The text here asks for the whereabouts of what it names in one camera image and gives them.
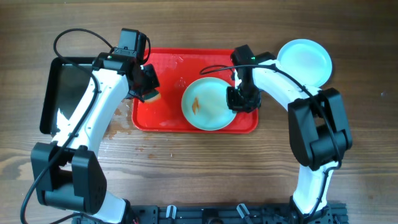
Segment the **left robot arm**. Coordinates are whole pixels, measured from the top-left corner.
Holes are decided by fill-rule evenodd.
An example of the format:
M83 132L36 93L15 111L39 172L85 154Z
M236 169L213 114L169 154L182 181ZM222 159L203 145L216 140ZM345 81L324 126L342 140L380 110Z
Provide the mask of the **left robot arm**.
M122 100L147 102L158 97L160 83L149 55L149 38L124 28L118 45L93 60L86 70L89 83L70 119L50 143L37 143L31 152L34 182L26 198L36 195L41 205L95 222L139 221L128 200L108 192L97 156Z

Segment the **white plate top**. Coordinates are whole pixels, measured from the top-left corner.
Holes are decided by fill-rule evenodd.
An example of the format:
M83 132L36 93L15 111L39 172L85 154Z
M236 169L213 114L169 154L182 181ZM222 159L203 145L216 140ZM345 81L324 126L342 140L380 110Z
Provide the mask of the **white plate top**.
M317 42L295 39L277 54L282 68L303 84L321 87L331 77L333 64L329 53Z

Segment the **white plate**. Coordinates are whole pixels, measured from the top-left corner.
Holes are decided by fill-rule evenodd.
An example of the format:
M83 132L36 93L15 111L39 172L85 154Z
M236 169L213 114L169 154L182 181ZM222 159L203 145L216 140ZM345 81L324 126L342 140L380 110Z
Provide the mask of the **white plate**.
M282 68L303 84L321 87L331 77L333 64L329 53L317 42L295 39L277 54Z
M191 83L182 95L181 108L185 119L204 131L227 127L236 117L228 108L226 91L231 85L215 77L201 78Z

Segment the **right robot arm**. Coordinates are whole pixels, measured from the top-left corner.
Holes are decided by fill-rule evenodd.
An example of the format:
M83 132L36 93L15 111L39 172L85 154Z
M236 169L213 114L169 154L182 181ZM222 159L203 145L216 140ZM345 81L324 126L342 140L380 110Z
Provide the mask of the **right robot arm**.
M325 217L331 209L326 193L332 173L353 144L341 94L320 88L332 71L328 52L300 39L284 45L277 56L254 55L242 45L234 49L231 61L236 84L226 91L229 109L258 109L264 91L288 113L290 148L300 164L288 220L310 223Z

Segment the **green orange sponge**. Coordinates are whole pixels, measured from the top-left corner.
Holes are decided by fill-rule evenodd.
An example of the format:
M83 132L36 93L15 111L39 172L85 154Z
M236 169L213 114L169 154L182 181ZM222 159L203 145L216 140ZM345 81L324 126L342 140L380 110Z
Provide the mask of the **green orange sponge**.
M143 96L144 103L153 103L161 98L161 94L157 90L152 90L150 93Z

